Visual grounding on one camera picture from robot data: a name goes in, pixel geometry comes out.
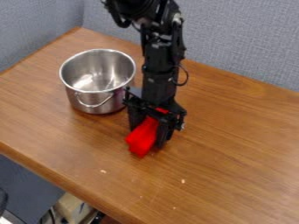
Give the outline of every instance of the stainless steel bowl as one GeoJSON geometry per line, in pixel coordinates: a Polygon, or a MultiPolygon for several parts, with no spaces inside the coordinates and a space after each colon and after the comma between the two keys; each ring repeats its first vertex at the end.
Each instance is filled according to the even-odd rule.
{"type": "Polygon", "coordinates": [[[72,56],[60,67],[71,105],[107,114],[124,107],[124,87],[134,84],[136,64],[123,52],[94,49],[72,56]]]}

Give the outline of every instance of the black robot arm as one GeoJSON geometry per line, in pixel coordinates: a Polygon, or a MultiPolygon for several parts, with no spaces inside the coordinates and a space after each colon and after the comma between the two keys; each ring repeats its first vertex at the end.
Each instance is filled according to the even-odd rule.
{"type": "Polygon", "coordinates": [[[102,1],[118,24],[127,28],[139,26],[145,55],[143,87],[131,87],[126,93],[131,130],[146,119],[159,121],[157,145],[171,139],[174,130],[183,129],[187,111],[175,101],[179,70],[185,59],[183,16],[174,0],[107,0],[102,1]]]}

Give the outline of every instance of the bowl rim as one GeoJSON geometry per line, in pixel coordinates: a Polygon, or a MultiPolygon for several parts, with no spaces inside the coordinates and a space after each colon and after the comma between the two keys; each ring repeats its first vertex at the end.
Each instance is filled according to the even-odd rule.
{"type": "Polygon", "coordinates": [[[72,89],[72,90],[75,90],[76,92],[80,92],[80,93],[83,93],[83,94],[99,94],[99,93],[107,93],[107,92],[111,92],[111,91],[114,91],[114,90],[122,88],[123,86],[126,86],[127,83],[130,83],[130,81],[135,78],[135,76],[136,76],[136,63],[135,63],[132,57],[131,57],[128,54],[126,54],[124,52],[120,52],[119,50],[114,50],[114,49],[100,49],[100,48],[99,48],[99,49],[91,49],[91,50],[87,50],[87,51],[84,51],[84,52],[79,52],[79,53],[76,53],[75,55],[72,55],[72,56],[63,62],[63,64],[60,65],[60,80],[62,80],[63,84],[66,85],[66,87],[68,87],[70,89],[72,89]],[[79,57],[82,54],[84,54],[84,53],[91,53],[91,52],[110,52],[110,53],[119,53],[119,54],[122,54],[123,56],[126,56],[126,57],[128,58],[128,60],[132,62],[132,65],[134,65],[134,71],[132,71],[131,77],[130,77],[130,79],[128,79],[126,82],[123,82],[119,86],[112,87],[112,88],[110,88],[110,89],[104,89],[104,90],[96,90],[96,91],[94,90],[94,91],[88,91],[88,90],[82,90],[82,89],[79,89],[79,88],[72,87],[72,86],[66,82],[66,80],[63,79],[62,69],[66,67],[67,63],[70,63],[70,61],[74,60],[76,57],[79,57]]]}

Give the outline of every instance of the wooden table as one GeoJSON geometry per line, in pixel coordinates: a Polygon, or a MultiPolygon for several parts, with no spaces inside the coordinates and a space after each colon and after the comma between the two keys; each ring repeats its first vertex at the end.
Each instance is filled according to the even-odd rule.
{"type": "Polygon", "coordinates": [[[127,112],[67,99],[62,62],[92,48],[142,66],[138,45],[76,28],[2,73],[2,153],[122,223],[299,223],[299,94],[186,60],[187,129],[139,159],[127,112]]]}

